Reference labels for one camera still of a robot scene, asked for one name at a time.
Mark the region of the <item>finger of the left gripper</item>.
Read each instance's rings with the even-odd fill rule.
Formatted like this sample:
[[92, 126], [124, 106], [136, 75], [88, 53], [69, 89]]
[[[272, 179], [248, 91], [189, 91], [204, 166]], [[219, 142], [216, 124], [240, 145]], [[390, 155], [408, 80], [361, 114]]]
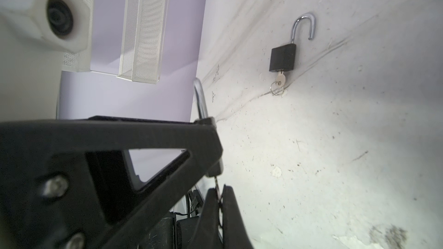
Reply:
[[210, 119], [2, 123], [1, 247], [133, 249], [222, 152]]

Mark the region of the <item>black padlock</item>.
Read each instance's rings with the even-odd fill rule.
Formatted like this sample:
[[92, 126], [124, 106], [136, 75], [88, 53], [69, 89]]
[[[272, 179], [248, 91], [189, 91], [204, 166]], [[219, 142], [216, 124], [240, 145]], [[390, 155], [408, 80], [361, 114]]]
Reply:
[[272, 73], [280, 73], [294, 70], [296, 58], [296, 31], [302, 20], [310, 21], [309, 40], [313, 40], [316, 33], [317, 19], [313, 13], [305, 13], [299, 16], [291, 28], [289, 44], [273, 48], [271, 51], [269, 71]]
[[[193, 81], [193, 86], [195, 90], [195, 97], [198, 109], [198, 117], [199, 117], [198, 121], [203, 121], [203, 123], [212, 125], [214, 128], [216, 128], [215, 119], [209, 116], [208, 114], [207, 104], [205, 101], [205, 96], [201, 81], [198, 78], [195, 78]], [[217, 176], [220, 176], [223, 173], [223, 170], [224, 170], [223, 159], [221, 157], [218, 160], [218, 162], [214, 164], [207, 172], [207, 177], [216, 178]]]

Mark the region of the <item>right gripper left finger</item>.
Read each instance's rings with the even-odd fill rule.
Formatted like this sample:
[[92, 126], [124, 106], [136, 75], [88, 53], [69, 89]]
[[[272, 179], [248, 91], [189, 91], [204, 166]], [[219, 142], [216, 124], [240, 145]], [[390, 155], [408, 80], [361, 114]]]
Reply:
[[189, 249], [221, 249], [219, 235], [219, 202], [216, 189], [209, 189], [203, 211], [188, 245]]

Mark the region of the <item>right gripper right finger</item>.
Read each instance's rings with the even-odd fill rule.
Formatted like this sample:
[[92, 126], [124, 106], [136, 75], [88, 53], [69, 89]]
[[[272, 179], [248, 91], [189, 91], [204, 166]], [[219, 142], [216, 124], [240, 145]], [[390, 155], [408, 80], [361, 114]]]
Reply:
[[252, 249], [241, 212], [231, 186], [224, 186], [221, 199], [224, 249]]

